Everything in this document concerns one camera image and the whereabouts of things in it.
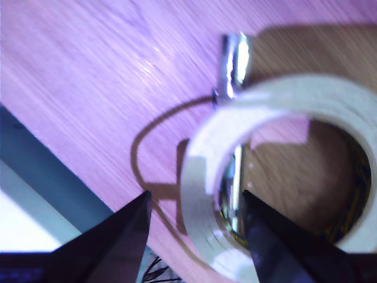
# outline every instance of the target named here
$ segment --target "wood grain surface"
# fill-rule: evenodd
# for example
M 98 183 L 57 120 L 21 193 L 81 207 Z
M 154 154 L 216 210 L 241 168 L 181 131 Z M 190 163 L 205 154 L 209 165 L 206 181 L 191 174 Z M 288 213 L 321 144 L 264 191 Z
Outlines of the wood grain surface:
M 179 202 L 187 139 L 212 111 L 219 36 L 257 36 L 255 82 L 310 71 L 377 90 L 374 0 L 5 0 L 1 20 L 2 103 L 114 211 L 152 191 L 148 244 L 187 282 L 229 281 L 196 257 Z M 340 143 L 329 156 L 343 154 Z

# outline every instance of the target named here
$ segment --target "tape roll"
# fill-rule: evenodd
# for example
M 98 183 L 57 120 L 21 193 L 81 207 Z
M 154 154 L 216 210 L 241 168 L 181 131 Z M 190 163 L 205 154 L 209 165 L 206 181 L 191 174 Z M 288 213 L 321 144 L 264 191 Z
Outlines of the tape roll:
M 364 211 L 337 243 L 347 252 L 377 247 L 377 95 L 351 81 L 327 75 L 295 75 L 266 81 L 218 109 L 188 145 L 181 174 L 181 203 L 187 233 L 201 257 L 217 272 L 239 282 L 258 282 L 247 250 L 219 221 L 222 172 L 234 148 L 274 119 L 305 113 L 338 126 L 362 146 L 372 186 Z

